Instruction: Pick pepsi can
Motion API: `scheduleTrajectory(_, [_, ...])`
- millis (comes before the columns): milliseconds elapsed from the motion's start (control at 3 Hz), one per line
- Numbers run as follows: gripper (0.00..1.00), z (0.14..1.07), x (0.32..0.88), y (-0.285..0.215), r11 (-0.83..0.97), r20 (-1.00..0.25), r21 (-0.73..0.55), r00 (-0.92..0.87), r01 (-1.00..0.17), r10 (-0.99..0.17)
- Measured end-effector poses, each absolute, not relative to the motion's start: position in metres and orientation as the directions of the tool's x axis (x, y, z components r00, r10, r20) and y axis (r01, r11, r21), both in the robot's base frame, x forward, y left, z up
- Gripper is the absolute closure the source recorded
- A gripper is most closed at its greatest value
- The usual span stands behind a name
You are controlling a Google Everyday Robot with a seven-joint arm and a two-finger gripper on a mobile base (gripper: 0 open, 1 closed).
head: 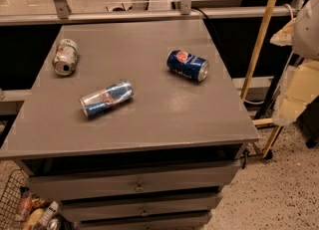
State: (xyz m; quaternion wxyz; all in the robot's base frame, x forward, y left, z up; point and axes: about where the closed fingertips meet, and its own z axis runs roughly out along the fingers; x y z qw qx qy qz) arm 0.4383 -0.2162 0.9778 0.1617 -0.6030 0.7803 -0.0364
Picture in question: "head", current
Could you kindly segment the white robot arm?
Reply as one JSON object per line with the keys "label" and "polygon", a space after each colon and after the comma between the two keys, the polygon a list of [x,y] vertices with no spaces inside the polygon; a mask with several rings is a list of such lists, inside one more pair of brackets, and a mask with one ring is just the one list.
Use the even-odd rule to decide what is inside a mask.
{"label": "white robot arm", "polygon": [[291,46],[304,59],[298,67],[287,69],[274,106],[273,122],[288,125],[319,96],[319,0],[309,0],[270,43]]}

